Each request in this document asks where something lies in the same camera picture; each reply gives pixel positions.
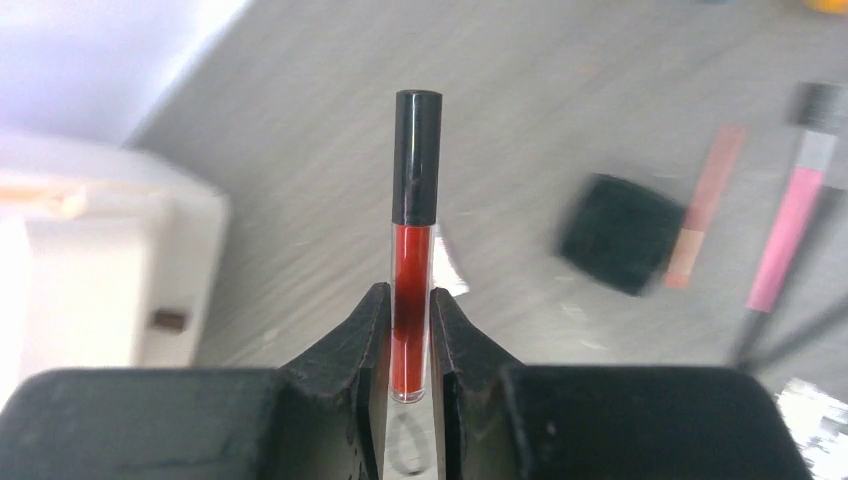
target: red lip gloss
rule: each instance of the red lip gloss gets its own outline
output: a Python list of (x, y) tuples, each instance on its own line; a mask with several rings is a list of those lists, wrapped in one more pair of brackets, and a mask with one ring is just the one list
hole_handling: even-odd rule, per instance
[(398, 92), (389, 390), (391, 397), (400, 403), (414, 403), (424, 396), (441, 116), (441, 94), (423, 90)]

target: gray floor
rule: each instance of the gray floor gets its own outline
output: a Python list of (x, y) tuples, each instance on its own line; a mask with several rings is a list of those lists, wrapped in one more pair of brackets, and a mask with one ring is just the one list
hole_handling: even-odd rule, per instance
[[(845, 19), (801, 0), (257, 0), (135, 142), (232, 196), (199, 362), (285, 363), (387, 278), (404, 88), (445, 96), (439, 212), (480, 328), (526, 362), (724, 362), (792, 161), (791, 95), (848, 80), (846, 45)], [(748, 142), (688, 290), (631, 298), (549, 254), (587, 175), (687, 202), (727, 123)], [(848, 292), (848, 222), (825, 237), (776, 335)], [(761, 378), (848, 399), (846, 341), (833, 331)], [(411, 410), (432, 430), (427, 408)]]

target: white wall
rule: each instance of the white wall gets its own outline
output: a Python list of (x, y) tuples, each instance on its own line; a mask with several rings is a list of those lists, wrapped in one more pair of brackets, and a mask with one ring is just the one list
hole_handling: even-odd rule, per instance
[(248, 0), (0, 1), (0, 126), (122, 143)]

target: pink handle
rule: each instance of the pink handle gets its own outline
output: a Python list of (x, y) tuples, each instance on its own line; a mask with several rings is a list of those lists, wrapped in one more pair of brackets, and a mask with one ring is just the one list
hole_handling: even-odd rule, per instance
[(824, 172), (795, 167), (748, 296), (748, 308), (770, 312), (813, 211)]

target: black cap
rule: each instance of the black cap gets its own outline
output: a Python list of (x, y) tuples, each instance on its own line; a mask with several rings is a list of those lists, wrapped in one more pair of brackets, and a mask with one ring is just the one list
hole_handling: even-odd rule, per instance
[(392, 223), (416, 227), (436, 223), (441, 130), (441, 93), (397, 93)]
[(834, 83), (803, 85), (797, 123), (808, 130), (839, 134), (848, 124), (848, 88)]

